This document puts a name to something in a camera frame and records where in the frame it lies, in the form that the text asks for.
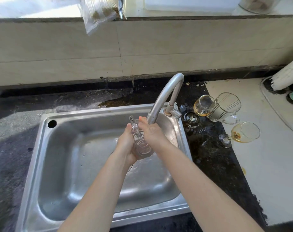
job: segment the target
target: sink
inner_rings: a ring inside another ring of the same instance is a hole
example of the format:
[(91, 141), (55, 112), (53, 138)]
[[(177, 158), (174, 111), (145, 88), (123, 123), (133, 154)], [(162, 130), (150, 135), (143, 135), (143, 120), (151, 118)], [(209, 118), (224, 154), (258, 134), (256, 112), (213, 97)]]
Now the sink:
[[(191, 159), (182, 121), (164, 114), (167, 104), (156, 123)], [(147, 116), (152, 107), (145, 104), (43, 115), (16, 231), (56, 231), (113, 152), (129, 116)], [(189, 211), (169, 171), (154, 153), (129, 168), (111, 227)]]

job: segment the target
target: plastic bag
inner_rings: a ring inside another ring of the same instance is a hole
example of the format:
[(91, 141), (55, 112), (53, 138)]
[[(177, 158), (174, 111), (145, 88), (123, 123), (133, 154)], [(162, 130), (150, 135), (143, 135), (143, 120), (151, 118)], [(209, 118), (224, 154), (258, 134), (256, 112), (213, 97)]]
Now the plastic bag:
[(81, 0), (83, 20), (87, 35), (98, 26), (119, 16), (118, 0)]

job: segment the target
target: white pipe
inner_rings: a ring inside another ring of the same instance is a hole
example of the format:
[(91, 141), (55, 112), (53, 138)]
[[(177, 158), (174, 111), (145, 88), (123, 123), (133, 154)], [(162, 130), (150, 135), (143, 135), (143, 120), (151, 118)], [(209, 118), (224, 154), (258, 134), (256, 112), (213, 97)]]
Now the white pipe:
[(285, 89), (293, 84), (293, 61), (274, 74), (271, 80), (271, 87), (273, 90)]

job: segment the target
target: person's left hand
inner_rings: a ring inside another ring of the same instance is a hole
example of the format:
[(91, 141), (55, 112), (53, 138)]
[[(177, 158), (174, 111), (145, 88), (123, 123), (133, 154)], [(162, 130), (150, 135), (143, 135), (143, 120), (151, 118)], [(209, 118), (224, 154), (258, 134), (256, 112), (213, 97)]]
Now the person's left hand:
[(123, 134), (119, 137), (115, 148), (115, 152), (125, 155), (126, 163), (129, 164), (129, 166), (137, 161), (137, 158), (131, 153), (133, 147), (133, 135), (131, 134), (131, 130), (132, 126), (129, 123)]

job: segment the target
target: tile wall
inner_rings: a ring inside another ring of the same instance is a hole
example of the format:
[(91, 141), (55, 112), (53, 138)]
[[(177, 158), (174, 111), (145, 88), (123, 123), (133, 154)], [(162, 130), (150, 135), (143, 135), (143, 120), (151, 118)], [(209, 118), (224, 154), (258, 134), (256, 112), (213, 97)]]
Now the tile wall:
[(0, 86), (287, 64), (293, 18), (0, 23)]

